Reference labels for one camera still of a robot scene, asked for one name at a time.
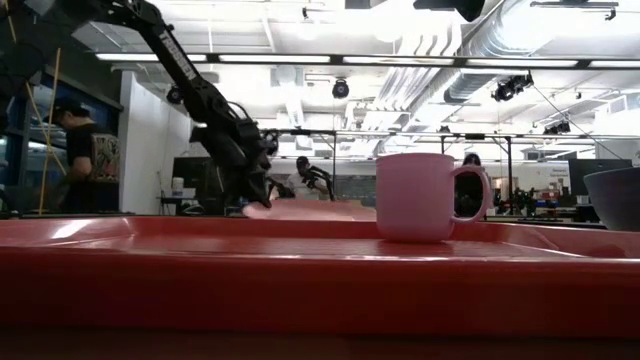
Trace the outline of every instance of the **mug handle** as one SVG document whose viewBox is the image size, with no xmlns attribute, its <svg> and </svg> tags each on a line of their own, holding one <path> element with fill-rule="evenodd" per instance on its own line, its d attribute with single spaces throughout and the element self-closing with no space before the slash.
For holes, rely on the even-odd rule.
<svg viewBox="0 0 640 360">
<path fill-rule="evenodd" d="M 482 181 L 482 189 L 483 189 L 482 206 L 480 207 L 480 210 L 478 210 L 478 213 L 475 214 L 473 217 L 470 217 L 470 218 L 459 218 L 455 216 L 451 217 L 451 221 L 458 224 L 470 224 L 482 219 L 482 217 L 485 216 L 485 214 L 487 213 L 487 210 L 491 206 L 491 200 L 492 200 L 491 187 L 489 186 L 489 179 L 487 178 L 487 175 L 484 173 L 484 169 L 481 166 L 463 165 L 453 170 L 451 175 L 455 178 L 456 175 L 460 175 L 466 172 L 475 173 L 476 175 L 478 175 L 478 177 L 480 177 L 480 181 Z"/>
</svg>

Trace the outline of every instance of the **cable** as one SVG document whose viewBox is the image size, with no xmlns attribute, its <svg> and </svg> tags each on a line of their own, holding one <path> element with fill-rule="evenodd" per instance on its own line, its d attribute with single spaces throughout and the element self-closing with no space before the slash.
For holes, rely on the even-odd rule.
<svg viewBox="0 0 640 360">
<path fill-rule="evenodd" d="M 548 97 L 546 97 L 542 91 L 540 91 L 540 89 L 538 89 L 538 87 L 536 87 L 535 85 L 531 85 L 534 89 L 536 89 L 536 91 L 538 92 L 538 94 L 540 94 L 540 96 L 542 96 L 542 98 L 549 103 L 549 105 L 551 105 L 551 107 L 553 107 L 558 114 L 560 114 L 567 122 L 569 122 L 571 125 L 573 125 L 576 129 L 580 130 L 585 136 L 587 136 L 589 139 L 593 140 L 593 142 L 595 142 L 596 144 L 600 145 L 603 149 L 607 150 L 608 152 L 611 153 L 611 155 L 617 157 L 620 160 L 624 160 L 621 156 L 619 156 L 618 154 L 614 153 L 611 149 L 609 149 L 608 147 L 606 147 L 604 144 L 602 144 L 601 142 L 599 142 L 598 140 L 596 140 L 593 136 L 591 136 L 591 134 L 589 134 L 588 132 L 582 130 L 582 128 L 580 128 L 578 125 L 576 125 L 576 123 L 574 123 L 573 121 L 571 121 L 571 119 L 569 119 L 569 117 L 563 113 L 562 111 L 560 111 L 560 109 L 558 109 L 558 107 L 556 107 L 551 100 L 549 100 Z"/>
<path fill-rule="evenodd" d="M 60 55 L 62 51 L 58 48 L 56 51 L 56 68 L 53 73 L 53 92 L 51 93 L 51 106 L 49 107 L 49 126 L 47 127 L 47 155 L 44 157 L 44 167 L 42 169 L 42 184 L 40 185 L 40 207 L 38 208 L 38 215 L 42 215 L 42 208 L 44 207 L 44 193 L 47 185 L 47 166 L 49 165 L 49 156 L 54 154 L 51 147 L 51 125 L 53 121 L 53 105 L 56 101 L 56 91 L 58 90 L 58 75 L 60 73 Z"/>
</svg>

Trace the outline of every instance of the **fluorescent light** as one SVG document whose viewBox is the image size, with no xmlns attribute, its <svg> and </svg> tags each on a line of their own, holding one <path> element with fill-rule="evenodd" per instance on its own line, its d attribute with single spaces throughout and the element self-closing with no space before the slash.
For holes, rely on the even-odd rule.
<svg viewBox="0 0 640 360">
<path fill-rule="evenodd" d="M 333 75 L 326 75 L 326 74 L 305 74 L 304 75 L 304 80 L 305 81 L 328 81 L 328 82 L 333 82 L 336 80 L 336 77 Z"/>
<path fill-rule="evenodd" d="M 343 58 L 345 64 L 357 65 L 431 65 L 431 66 L 448 66 L 453 64 L 453 59 L 438 58 L 420 58 L 420 57 L 402 57 L 402 56 L 345 56 Z"/>
<path fill-rule="evenodd" d="M 509 70 L 509 69 L 460 69 L 463 74 L 479 74 L 479 75 L 528 75 L 527 70 Z"/>
<path fill-rule="evenodd" d="M 336 131 L 336 135 L 347 135 L 347 136 L 389 136 L 391 133 L 389 131 Z"/>
<path fill-rule="evenodd" d="M 156 54 L 128 54 L 128 53 L 98 53 L 98 59 L 114 62 L 158 62 Z M 207 55 L 188 54 L 187 57 L 193 62 L 207 62 Z"/>
<path fill-rule="evenodd" d="M 489 67 L 520 67 L 520 68 L 536 68 L 536 67 L 571 67 L 578 64 L 577 60 L 550 60 L 550 59 L 469 59 L 468 66 L 489 66 Z"/>
<path fill-rule="evenodd" d="M 220 62 L 229 63 L 308 63 L 328 64 L 331 57 L 324 55 L 220 55 Z"/>
<path fill-rule="evenodd" d="M 611 67 L 611 68 L 640 68 L 638 60 L 596 60 L 589 64 L 589 67 Z"/>
</svg>

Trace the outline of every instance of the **person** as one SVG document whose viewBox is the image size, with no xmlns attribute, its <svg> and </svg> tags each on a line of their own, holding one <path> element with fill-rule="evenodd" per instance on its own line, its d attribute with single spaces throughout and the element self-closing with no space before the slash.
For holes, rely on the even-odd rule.
<svg viewBox="0 0 640 360">
<path fill-rule="evenodd" d="M 462 165 L 482 166 L 477 154 L 469 154 Z M 482 180 L 473 173 L 463 173 L 455 180 L 455 212 L 458 216 L 472 217 L 482 207 Z"/>
<path fill-rule="evenodd" d="M 69 190 L 60 209 L 69 213 L 119 211 L 118 138 L 96 124 L 89 110 L 71 98 L 56 99 L 51 122 L 66 132 L 67 140 L 69 170 L 57 188 L 68 185 Z"/>
<path fill-rule="evenodd" d="M 297 171 L 287 179 L 287 187 L 293 191 L 296 199 L 320 200 L 321 195 L 329 194 L 327 182 L 313 176 L 309 169 L 311 164 L 306 156 L 296 160 Z"/>
</svg>

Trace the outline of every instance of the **speaker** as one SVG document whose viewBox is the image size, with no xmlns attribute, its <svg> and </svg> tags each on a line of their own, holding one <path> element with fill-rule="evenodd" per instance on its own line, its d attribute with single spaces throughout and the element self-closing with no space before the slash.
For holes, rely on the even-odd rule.
<svg viewBox="0 0 640 360">
<path fill-rule="evenodd" d="M 467 22 L 472 22 L 482 14 L 485 0 L 416 0 L 416 10 L 456 9 Z"/>
</svg>

